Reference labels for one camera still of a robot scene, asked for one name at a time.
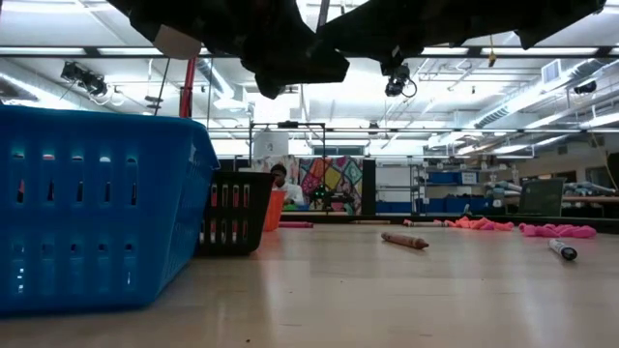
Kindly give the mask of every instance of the red marker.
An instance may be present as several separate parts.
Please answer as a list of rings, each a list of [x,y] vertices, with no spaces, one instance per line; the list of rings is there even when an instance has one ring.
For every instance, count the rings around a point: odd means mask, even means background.
[[[429,247],[429,244],[421,238],[409,237],[388,232],[383,232],[380,237],[382,237],[387,242],[395,243],[405,247],[416,248],[418,250],[422,250],[424,247]]]

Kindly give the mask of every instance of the camera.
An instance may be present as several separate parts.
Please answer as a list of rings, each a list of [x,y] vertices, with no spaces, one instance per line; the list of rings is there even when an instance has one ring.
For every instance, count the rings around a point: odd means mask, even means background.
[[[408,82],[409,79],[410,69],[408,69],[408,64],[402,64],[395,68],[385,88],[387,97],[397,97],[402,94],[404,87],[406,87],[406,82]]]

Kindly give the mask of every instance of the red pole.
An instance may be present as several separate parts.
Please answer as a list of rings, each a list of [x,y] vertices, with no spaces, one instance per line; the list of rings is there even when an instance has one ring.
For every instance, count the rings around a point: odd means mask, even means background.
[[[187,73],[185,74],[185,85],[183,87],[183,95],[181,97],[181,110],[179,115],[181,118],[192,117],[192,94],[193,94],[193,79],[195,78],[195,62],[197,58],[191,58],[187,63]]]

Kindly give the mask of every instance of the ceiling light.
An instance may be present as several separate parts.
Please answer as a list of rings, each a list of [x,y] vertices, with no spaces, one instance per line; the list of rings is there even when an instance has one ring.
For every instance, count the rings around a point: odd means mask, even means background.
[[[599,127],[619,121],[619,112],[610,115],[599,116],[590,121],[583,122],[578,125],[581,129],[586,130],[594,127]]]
[[[531,123],[527,126],[525,126],[526,129],[530,130],[530,129],[535,129],[538,127],[543,127],[543,126],[547,126],[551,123],[553,123],[554,121],[560,119],[561,116],[559,115],[552,115],[552,116],[548,116],[548,117],[544,117],[541,120],[535,121],[534,123]]]
[[[0,54],[4,55],[46,55],[46,54],[63,54],[63,55],[86,55],[84,48],[80,47],[0,47]]]
[[[482,54],[490,54],[492,48],[483,48]],[[527,50],[518,47],[495,47],[494,54],[498,55],[581,55],[594,54],[597,47],[532,47]]]
[[[535,144],[535,146],[549,145],[549,144],[552,144],[553,142],[559,141],[561,139],[565,139],[567,137],[568,137],[567,135],[559,135],[559,136],[551,137],[550,139],[540,141],[539,143]]]
[[[108,47],[99,48],[101,55],[160,55],[163,54],[156,48],[151,47]]]
[[[516,152],[516,151],[520,151],[520,150],[524,150],[528,147],[529,145],[508,145],[508,146],[503,146],[500,147],[494,151],[492,151],[493,154],[509,154],[512,152]]]
[[[422,55],[458,55],[466,54],[467,52],[467,47],[425,47]]]
[[[107,3],[101,4],[89,4],[88,7],[78,6],[77,4],[44,4],[37,3],[25,3],[15,1],[5,1],[2,5],[2,11],[7,12],[19,12],[28,14],[83,14],[89,12],[98,11],[111,11],[115,10],[113,6]]]

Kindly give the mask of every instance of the person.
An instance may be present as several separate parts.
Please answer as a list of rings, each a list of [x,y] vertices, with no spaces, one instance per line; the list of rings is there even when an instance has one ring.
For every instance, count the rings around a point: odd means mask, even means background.
[[[271,174],[275,176],[273,190],[286,191],[286,195],[283,198],[283,205],[294,204],[300,206],[305,204],[301,187],[286,182],[286,175],[288,174],[286,167],[281,164],[276,164],[271,168]]]

